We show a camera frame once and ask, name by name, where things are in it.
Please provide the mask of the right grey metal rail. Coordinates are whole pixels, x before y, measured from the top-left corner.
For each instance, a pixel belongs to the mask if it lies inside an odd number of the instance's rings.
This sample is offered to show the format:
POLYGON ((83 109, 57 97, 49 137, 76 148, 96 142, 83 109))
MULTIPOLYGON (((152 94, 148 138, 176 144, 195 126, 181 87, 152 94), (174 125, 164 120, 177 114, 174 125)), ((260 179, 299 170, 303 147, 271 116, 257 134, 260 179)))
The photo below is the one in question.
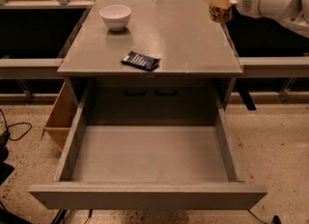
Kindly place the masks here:
POLYGON ((309 77, 309 57, 239 57, 241 78, 309 77))

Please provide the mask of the open grey top drawer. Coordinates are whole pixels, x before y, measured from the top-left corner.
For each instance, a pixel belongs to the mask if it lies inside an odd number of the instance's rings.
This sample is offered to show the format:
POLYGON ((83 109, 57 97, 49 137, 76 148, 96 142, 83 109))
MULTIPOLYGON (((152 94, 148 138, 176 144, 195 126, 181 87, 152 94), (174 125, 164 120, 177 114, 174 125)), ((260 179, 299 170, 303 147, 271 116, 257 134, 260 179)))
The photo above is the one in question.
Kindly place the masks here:
POLYGON ((249 210, 267 193, 241 178, 211 86, 85 90, 53 183, 29 191, 69 210, 249 210))

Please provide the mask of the dark blue snack packet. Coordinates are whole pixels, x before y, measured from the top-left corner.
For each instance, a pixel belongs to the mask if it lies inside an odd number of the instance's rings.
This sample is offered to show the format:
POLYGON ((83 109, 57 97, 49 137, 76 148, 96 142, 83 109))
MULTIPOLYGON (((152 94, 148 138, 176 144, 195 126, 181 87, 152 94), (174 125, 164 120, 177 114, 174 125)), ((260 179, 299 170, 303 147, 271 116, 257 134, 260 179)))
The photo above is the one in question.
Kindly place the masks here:
POLYGON ((160 60, 151 56, 130 51, 121 61, 122 64, 128 65, 140 70, 152 71, 159 66, 160 60))

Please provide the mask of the orange patterned drink can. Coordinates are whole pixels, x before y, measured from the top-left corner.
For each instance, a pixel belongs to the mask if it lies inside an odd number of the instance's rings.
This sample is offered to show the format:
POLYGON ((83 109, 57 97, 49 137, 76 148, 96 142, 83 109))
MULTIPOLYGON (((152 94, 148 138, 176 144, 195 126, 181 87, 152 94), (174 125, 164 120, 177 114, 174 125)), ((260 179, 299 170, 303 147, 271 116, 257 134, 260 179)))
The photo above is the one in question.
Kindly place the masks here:
POLYGON ((210 6, 210 16, 211 19, 215 22, 225 23, 233 18, 233 8, 230 7, 229 9, 220 9, 214 6, 210 6))

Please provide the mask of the grey metal rail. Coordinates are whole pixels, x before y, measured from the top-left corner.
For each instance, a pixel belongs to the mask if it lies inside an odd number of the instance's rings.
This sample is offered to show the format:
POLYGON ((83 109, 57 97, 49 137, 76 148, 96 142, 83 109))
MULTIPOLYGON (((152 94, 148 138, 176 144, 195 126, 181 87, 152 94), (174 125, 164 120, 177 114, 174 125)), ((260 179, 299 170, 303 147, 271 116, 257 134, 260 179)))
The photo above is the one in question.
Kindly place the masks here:
POLYGON ((1 59, 0 79, 59 78, 62 59, 1 59))
POLYGON ((309 57, 239 57, 241 78, 309 77, 309 57))

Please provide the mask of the left grey metal rail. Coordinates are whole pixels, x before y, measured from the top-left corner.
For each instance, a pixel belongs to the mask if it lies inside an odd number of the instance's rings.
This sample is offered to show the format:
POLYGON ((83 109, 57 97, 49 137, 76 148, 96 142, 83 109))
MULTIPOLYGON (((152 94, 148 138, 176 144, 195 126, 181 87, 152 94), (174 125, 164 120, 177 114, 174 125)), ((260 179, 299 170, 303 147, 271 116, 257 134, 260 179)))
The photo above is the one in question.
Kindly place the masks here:
POLYGON ((1 59, 0 79, 59 78, 62 59, 1 59))

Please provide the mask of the grey cabinet with top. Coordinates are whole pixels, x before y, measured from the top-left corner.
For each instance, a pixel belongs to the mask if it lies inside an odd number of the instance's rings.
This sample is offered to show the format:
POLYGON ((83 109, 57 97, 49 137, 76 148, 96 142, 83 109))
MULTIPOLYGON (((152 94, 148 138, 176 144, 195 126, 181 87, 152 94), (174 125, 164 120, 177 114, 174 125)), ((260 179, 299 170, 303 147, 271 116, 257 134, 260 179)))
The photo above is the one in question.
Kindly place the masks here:
POLYGON ((79 92, 95 81, 85 109, 92 125, 213 125, 224 85, 241 73, 223 29, 201 0, 126 0, 127 28, 111 31, 95 2, 58 72, 79 92), (160 60, 152 71, 121 61, 130 51, 160 60))

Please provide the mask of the white ceramic bowl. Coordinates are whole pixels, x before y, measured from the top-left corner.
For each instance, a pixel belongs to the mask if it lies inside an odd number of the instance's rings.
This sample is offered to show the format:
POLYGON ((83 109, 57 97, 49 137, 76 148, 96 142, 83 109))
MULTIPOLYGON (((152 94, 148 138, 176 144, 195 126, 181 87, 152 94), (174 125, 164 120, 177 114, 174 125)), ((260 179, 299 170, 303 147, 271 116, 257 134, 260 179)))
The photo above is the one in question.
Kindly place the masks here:
POLYGON ((124 5, 110 5, 99 11, 102 21, 112 31, 122 31, 129 23, 131 8, 124 5))

